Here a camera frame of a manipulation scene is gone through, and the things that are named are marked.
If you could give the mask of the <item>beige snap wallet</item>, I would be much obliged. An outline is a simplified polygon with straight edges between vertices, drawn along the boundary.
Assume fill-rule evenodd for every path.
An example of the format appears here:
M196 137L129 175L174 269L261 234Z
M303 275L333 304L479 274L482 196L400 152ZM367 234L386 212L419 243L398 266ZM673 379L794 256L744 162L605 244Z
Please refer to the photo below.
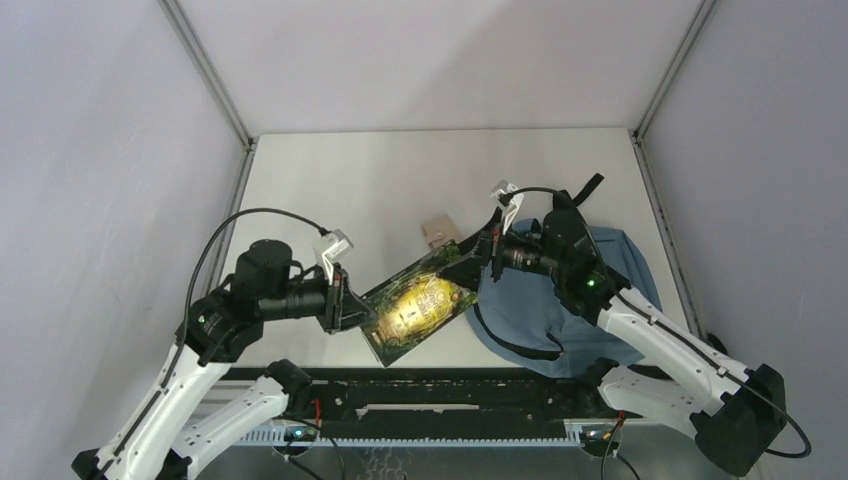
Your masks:
M441 214L431 218L421 225L421 229L426 244L433 250L448 242L461 240L459 230L448 214Z

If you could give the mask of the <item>dark green book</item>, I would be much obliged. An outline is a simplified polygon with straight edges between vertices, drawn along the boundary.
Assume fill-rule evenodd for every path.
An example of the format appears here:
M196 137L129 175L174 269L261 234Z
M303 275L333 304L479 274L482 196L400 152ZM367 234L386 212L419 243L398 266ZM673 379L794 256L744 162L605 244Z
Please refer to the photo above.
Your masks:
M459 257L450 240L364 295L376 319L361 331L382 366L391 366L477 303L474 290L438 275Z

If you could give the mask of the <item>blue student backpack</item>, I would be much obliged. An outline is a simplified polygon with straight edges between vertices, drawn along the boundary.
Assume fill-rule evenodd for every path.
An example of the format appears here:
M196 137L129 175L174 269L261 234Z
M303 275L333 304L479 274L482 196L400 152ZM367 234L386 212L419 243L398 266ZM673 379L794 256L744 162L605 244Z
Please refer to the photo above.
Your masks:
M610 270L623 274L655 307L662 303L643 254L621 229L590 226ZM550 378L575 378L602 360L629 366L644 356L617 337L571 314L543 276L507 269L483 274L469 324L501 358Z

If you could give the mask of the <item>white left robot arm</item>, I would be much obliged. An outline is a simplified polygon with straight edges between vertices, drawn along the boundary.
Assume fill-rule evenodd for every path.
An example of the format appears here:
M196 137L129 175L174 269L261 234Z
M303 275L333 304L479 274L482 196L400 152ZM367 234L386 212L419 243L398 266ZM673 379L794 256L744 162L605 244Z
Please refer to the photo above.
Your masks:
M206 419L187 422L207 392L260 340L269 321L316 318L324 332L375 319L355 294L341 258L353 248L339 230L313 244L314 277L293 277L291 247L254 242L233 273L189 308L166 363L130 419L113 439L72 462L81 479L194 479L213 459L260 424L311 407L310 377L291 361L270 363L237 399Z

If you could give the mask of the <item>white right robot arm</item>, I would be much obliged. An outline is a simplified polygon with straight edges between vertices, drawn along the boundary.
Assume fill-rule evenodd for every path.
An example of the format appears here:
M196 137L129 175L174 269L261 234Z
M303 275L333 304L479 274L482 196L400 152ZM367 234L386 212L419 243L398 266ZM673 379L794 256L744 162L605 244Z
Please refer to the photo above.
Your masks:
M691 438L726 473L742 477L773 453L787 412L782 376L772 367L750 368L678 327L603 259L577 203L558 190L560 207L543 219L536 237L512 232L524 190L504 182L493 189L496 210L464 240L441 278L476 290L485 276L506 269L548 278L570 313L633 347L663 373L655 379L612 366L579 388L578 402L592 416L611 408L633 413Z

